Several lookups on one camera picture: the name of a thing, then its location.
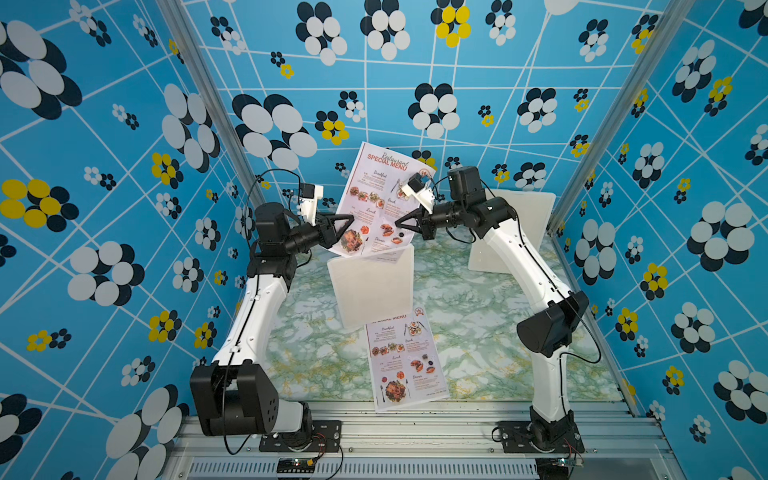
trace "marble tabletop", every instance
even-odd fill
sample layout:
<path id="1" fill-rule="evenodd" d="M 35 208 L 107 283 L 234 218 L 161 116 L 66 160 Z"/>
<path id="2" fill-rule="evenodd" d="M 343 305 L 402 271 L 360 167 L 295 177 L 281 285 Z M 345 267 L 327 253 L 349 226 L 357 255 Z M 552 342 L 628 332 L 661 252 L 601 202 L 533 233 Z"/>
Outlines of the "marble tabletop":
<path id="1" fill-rule="evenodd" d="M 531 401 L 531 360 L 515 325 L 532 311 L 515 278 L 468 270 L 470 246 L 445 235 L 416 239 L 414 247 L 413 302 L 429 317 L 451 399 Z M 326 266 L 335 255 L 313 252 L 278 312 L 263 366 L 283 399 L 372 400 L 365 328 L 343 328 Z M 540 252 L 566 278 L 548 237 Z M 571 348 L 586 358 L 598 354 L 584 328 Z M 621 401 L 604 361 L 570 358 L 567 367 L 571 401 Z"/>

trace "blue wallpaper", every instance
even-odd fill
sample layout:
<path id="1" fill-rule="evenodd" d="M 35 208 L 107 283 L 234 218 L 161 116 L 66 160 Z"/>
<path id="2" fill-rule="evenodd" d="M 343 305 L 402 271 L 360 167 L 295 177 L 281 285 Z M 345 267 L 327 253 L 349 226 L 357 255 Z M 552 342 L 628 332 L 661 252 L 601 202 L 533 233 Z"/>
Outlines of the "blue wallpaper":
<path id="1" fill-rule="evenodd" d="M 688 478 L 768 477 L 764 4 L 693 6 L 558 231 Z"/>
<path id="2" fill-rule="evenodd" d="M 333 209 L 361 141 L 559 197 L 666 0 L 184 5 L 253 171 Z M 295 177 L 258 180 L 291 201 Z"/>
<path id="3" fill-rule="evenodd" d="M 0 478 L 155 478 L 242 293 L 243 187 L 153 2 L 0 15 Z"/>

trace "mounting plate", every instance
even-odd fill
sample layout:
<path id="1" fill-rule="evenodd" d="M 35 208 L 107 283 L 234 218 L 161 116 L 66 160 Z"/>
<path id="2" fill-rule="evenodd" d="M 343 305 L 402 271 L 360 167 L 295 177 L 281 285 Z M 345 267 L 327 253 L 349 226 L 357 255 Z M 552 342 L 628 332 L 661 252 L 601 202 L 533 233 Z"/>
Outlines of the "mounting plate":
<path id="1" fill-rule="evenodd" d="M 341 422 L 338 420 L 314 420 L 312 422 L 312 433 L 320 433 L 326 437 L 326 453 L 336 453 L 339 451 L 339 444 L 334 441 L 334 435 L 338 434 L 341 438 Z M 259 443 L 259 452 L 285 452 L 285 453 L 317 453 L 320 451 L 320 441 L 313 440 L 306 449 L 301 451 L 293 450 L 285 443 L 283 435 L 278 435 L 275 439 L 272 435 L 262 435 Z"/>
<path id="2" fill-rule="evenodd" d="M 524 434 L 528 433 L 528 425 L 530 421 L 526 422 L 499 422 L 498 434 L 501 438 L 504 438 L 504 434 L 508 435 L 506 440 L 502 440 L 502 447 L 504 453 L 542 453 L 537 450 L 531 443 L 523 438 Z M 551 454 L 568 454 L 571 450 L 568 448 L 566 440 L 571 446 L 579 453 L 584 453 L 584 443 L 581 441 L 581 434 L 578 431 L 576 425 L 573 429 L 563 436 L 558 446 L 554 448 L 554 451 L 548 452 Z"/>

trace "restaurant menu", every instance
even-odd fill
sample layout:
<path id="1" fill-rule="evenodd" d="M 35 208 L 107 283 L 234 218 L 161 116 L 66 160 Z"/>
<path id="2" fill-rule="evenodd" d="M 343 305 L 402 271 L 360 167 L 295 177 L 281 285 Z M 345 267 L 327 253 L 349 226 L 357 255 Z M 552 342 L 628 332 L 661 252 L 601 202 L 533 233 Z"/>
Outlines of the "restaurant menu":
<path id="1" fill-rule="evenodd" d="M 366 324 L 373 401 L 382 412 L 448 398 L 424 309 Z"/>
<path id="2" fill-rule="evenodd" d="M 346 182 L 337 214 L 355 221 L 330 250 L 342 257 L 386 252 L 411 243 L 414 233 L 395 227 L 395 220 L 419 207 L 405 199 L 400 183 L 413 174 L 432 178 L 435 169 L 412 157 L 363 142 Z"/>

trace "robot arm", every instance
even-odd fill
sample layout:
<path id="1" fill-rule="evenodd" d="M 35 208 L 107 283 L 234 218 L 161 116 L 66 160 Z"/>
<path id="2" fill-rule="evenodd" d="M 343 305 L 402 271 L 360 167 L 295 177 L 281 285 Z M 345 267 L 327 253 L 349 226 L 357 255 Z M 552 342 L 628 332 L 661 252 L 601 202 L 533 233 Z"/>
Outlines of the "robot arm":
<path id="1" fill-rule="evenodd" d="M 549 268 L 541 255 L 530 247 L 514 208 L 500 197 L 485 199 L 476 167 L 461 167 L 449 174 L 453 201 L 433 205 L 428 190 L 418 175 L 401 186 L 404 193 L 415 193 L 422 205 L 395 225 L 433 240 L 438 228 L 464 226 L 473 230 L 504 261 L 531 304 L 534 315 L 517 325 L 523 345 L 531 350 L 534 398 L 531 407 L 531 433 L 534 444 L 549 450 L 573 424 L 565 385 L 565 358 L 576 330 L 587 309 L 588 298 L 574 293 Z M 405 223 L 414 220 L 414 224 Z M 499 228 L 510 224 L 518 233 Z"/>
<path id="2" fill-rule="evenodd" d="M 323 188 L 300 184 L 299 190 L 305 223 L 282 204 L 268 203 L 256 209 L 259 240 L 250 247 L 245 297 L 213 362 L 192 372 L 190 389 L 205 435 L 295 432 L 284 438 L 298 445 L 306 443 L 312 435 L 312 416 L 307 405 L 279 399 L 261 363 L 266 358 L 266 343 L 277 310 L 296 274 L 296 254 L 306 253 L 315 245 L 332 247 L 354 217 L 318 214 L 317 200 L 322 198 Z M 291 227 L 289 217 L 298 225 Z M 337 230 L 338 220 L 345 223 Z"/>

